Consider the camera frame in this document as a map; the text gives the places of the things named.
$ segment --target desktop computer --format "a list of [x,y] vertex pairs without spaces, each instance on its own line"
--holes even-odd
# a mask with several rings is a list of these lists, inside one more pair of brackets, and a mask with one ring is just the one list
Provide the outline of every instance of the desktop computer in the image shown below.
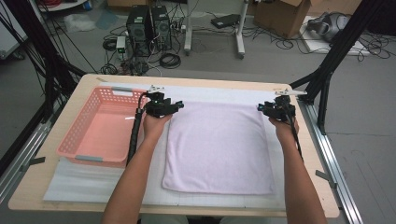
[[149,43],[154,38],[149,6],[135,5],[126,22],[134,56],[149,56]]
[[171,28],[168,12],[165,6],[151,8],[154,38],[158,50],[172,48]]

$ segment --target hand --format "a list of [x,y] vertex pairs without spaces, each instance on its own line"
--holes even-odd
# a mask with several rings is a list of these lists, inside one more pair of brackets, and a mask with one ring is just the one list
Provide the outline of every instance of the hand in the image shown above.
[[[297,119],[296,118],[293,119],[294,119],[294,127],[296,129],[296,132],[298,133],[300,128],[298,126]],[[290,124],[273,118],[269,118],[268,120],[276,127],[276,136],[280,144],[286,144],[288,142],[292,142],[294,144],[295,140],[293,133],[291,131]]]
[[172,118],[172,115],[167,115],[160,119],[146,115],[145,120],[143,121],[145,139],[158,141],[158,139],[161,137],[161,134],[163,134],[163,126],[170,118]]

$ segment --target table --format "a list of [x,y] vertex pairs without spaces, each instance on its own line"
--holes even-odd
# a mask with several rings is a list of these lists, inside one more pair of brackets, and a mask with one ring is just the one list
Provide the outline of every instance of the table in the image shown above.
[[[33,211],[94,211],[103,212],[105,203],[55,203],[42,200],[48,185],[52,179],[55,168],[59,161],[59,156],[55,150],[62,141],[69,126],[77,116],[79,109],[88,98],[92,88],[101,82],[119,82],[134,84],[154,84],[183,87],[208,87],[208,88],[228,88],[240,90],[257,91],[280,91],[290,88],[286,84],[255,83],[239,81],[203,80],[186,78],[165,78],[165,77],[122,77],[109,75],[86,75],[79,82],[75,92],[64,108],[62,114],[54,124],[45,143],[38,151],[36,157],[46,157],[44,163],[32,165],[26,172],[21,183],[18,185],[13,196],[9,200],[8,206],[15,210]],[[315,146],[307,129],[300,107],[296,99],[291,97],[291,103],[296,105],[297,119],[300,120],[300,142],[304,149],[305,166],[310,174],[314,185],[318,191],[320,201],[325,210],[326,217],[338,217],[339,210],[332,194],[328,182],[315,175],[316,170],[323,172],[323,168],[318,158]],[[251,208],[227,208],[227,207],[192,207],[192,206],[159,206],[143,205],[141,213],[154,214],[181,214],[196,216],[263,216],[263,217],[284,217],[284,210],[263,210]]]

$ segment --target pink plastic basket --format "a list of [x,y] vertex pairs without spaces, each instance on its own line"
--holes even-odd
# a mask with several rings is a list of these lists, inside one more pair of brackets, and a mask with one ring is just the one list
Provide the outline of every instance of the pink plastic basket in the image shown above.
[[75,163],[125,167],[134,126],[131,118],[143,92],[118,87],[93,89],[59,145],[58,154]]

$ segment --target towel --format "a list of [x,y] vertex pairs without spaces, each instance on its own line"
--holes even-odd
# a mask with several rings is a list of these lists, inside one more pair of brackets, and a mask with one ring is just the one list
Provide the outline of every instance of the towel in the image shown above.
[[184,102],[170,121],[163,187],[272,194],[263,115],[255,105]]

